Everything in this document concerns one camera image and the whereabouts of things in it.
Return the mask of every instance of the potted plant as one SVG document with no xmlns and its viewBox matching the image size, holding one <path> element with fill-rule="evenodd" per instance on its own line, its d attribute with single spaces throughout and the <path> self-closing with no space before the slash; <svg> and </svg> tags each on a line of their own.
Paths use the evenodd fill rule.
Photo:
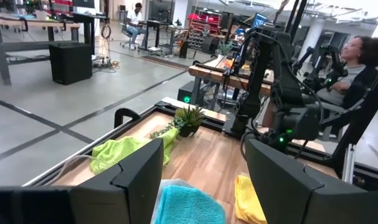
<svg viewBox="0 0 378 224">
<path fill-rule="evenodd" d="M 179 135 L 182 137 L 189 137 L 195 134 L 204 119 L 204 112 L 201 111 L 198 105 L 195 108 L 181 108 L 177 109 L 175 119 L 180 119 L 184 125 L 180 128 Z"/>
<path fill-rule="evenodd" d="M 218 60 L 222 60 L 233 49 L 233 42 L 224 44 L 222 41 L 218 45 Z"/>
</svg>

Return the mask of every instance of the person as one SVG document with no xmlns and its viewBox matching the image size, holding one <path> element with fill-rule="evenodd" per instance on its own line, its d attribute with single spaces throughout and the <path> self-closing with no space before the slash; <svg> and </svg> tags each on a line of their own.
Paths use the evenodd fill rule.
<svg viewBox="0 0 378 224">
<path fill-rule="evenodd" d="M 317 92 L 321 100 L 345 109 L 357 103 L 378 75 L 378 38 L 355 37 L 341 51 L 348 76 Z"/>
<path fill-rule="evenodd" d="M 142 21 L 141 15 L 141 3 L 135 4 L 135 9 L 128 12 L 126 17 L 126 28 L 132 33 L 131 38 L 131 49 L 135 49 L 135 40 L 139 34 L 145 34 L 146 30 L 143 29 L 143 25 L 139 22 Z M 144 47 L 144 42 L 146 38 L 143 38 L 141 46 Z"/>
</svg>

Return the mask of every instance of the succulent plant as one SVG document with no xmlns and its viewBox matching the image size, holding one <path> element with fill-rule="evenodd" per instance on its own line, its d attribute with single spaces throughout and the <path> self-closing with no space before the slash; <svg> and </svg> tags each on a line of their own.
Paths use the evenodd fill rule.
<svg viewBox="0 0 378 224">
<path fill-rule="evenodd" d="M 150 138 L 151 139 L 155 139 L 157 137 L 159 137 L 160 135 L 168 132 L 169 130 L 171 130 L 172 128 L 177 128 L 178 130 L 180 130 L 183 126 L 184 126 L 184 122 L 181 118 L 174 118 L 171 122 L 169 122 L 164 129 L 161 129 L 159 131 L 155 131 L 153 133 L 150 134 Z"/>
<path fill-rule="evenodd" d="M 218 45 L 218 54 L 226 56 L 233 49 L 233 42 L 229 41 L 227 44 L 219 42 Z"/>
<path fill-rule="evenodd" d="M 176 110 L 175 118 L 181 118 L 186 126 L 200 126 L 204 119 L 204 112 L 198 105 L 195 108 L 180 108 Z"/>
</svg>

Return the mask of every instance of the green light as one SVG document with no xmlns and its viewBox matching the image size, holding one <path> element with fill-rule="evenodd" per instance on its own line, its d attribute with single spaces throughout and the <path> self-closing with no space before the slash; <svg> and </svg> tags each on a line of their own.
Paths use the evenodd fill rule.
<svg viewBox="0 0 378 224">
<path fill-rule="evenodd" d="M 183 98 L 183 102 L 185 102 L 185 103 L 190 103 L 190 96 L 185 96 L 185 97 Z"/>
</svg>

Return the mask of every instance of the concrete floor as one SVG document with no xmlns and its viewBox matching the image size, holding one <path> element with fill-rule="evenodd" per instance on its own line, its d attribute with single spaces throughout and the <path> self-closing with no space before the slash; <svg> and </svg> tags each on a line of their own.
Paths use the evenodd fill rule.
<svg viewBox="0 0 378 224">
<path fill-rule="evenodd" d="M 0 185 L 22 185 L 112 130 L 116 109 L 141 112 L 166 96 L 176 98 L 178 88 L 194 79 L 184 70 L 140 59 L 148 53 L 121 48 L 119 41 L 127 38 L 119 26 L 112 28 L 111 59 L 120 63 L 115 72 L 97 72 L 89 80 L 63 86 L 52 81 L 49 62 L 38 62 L 9 67 L 12 86 L 4 86 L 0 78 Z M 34 28 L 30 36 L 2 33 L 5 41 L 47 38 L 46 31 Z M 69 37 L 64 32 L 63 38 Z M 49 53 L 16 53 L 38 54 Z M 195 60 L 209 57 L 198 52 Z M 185 65 L 193 61 L 169 60 Z M 334 151 L 335 143 L 323 144 Z M 378 114 L 357 146 L 357 161 L 378 168 Z"/>
</svg>

